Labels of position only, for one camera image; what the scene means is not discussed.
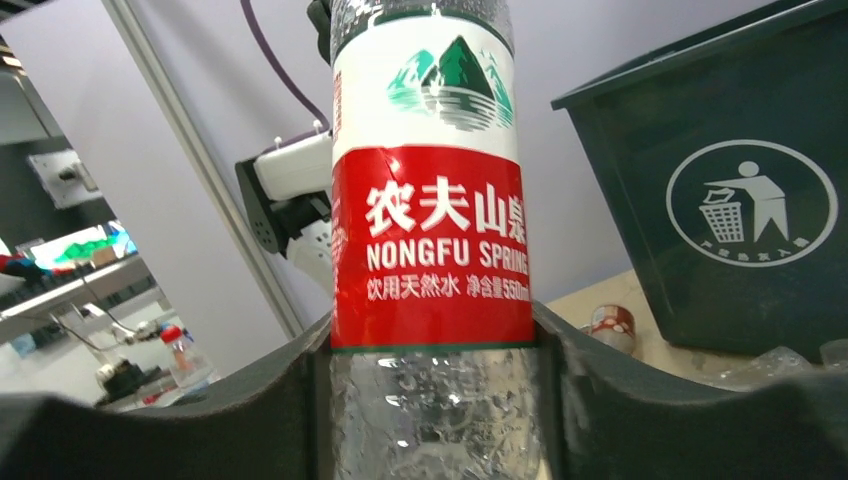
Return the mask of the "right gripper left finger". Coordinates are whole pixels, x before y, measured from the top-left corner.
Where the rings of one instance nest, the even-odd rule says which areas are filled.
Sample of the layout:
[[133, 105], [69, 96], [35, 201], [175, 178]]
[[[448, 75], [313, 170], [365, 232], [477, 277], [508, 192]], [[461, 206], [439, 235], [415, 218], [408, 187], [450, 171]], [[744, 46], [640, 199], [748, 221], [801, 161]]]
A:
[[113, 413], [51, 395], [1, 399], [5, 479], [329, 479], [328, 333], [164, 408]]

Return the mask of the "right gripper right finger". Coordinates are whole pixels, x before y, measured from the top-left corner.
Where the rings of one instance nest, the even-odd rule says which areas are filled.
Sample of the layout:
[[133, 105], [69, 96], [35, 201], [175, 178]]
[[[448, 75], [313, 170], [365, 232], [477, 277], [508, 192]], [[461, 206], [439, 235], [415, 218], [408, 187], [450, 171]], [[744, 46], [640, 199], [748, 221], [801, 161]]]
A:
[[747, 392], [668, 374], [533, 306], [543, 444], [554, 479], [843, 479], [847, 376]]

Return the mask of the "red label water bottle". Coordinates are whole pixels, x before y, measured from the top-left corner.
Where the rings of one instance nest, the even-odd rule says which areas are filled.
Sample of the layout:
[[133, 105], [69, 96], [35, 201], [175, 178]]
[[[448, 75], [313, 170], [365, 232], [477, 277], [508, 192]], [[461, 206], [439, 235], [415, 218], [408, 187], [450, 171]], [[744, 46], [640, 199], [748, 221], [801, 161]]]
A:
[[536, 328], [503, 1], [335, 1], [338, 479], [534, 479]]

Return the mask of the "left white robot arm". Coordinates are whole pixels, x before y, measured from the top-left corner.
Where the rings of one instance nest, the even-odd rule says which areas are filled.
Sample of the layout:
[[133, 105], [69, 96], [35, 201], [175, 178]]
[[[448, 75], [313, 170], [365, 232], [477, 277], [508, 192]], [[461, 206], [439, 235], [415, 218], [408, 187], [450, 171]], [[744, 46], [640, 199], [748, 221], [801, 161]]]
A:
[[250, 1], [240, 3], [251, 35], [287, 90], [313, 117], [313, 126], [235, 164], [249, 229], [267, 252], [278, 254], [334, 293], [331, 259], [331, 128], [324, 113], [297, 86], [275, 55]]

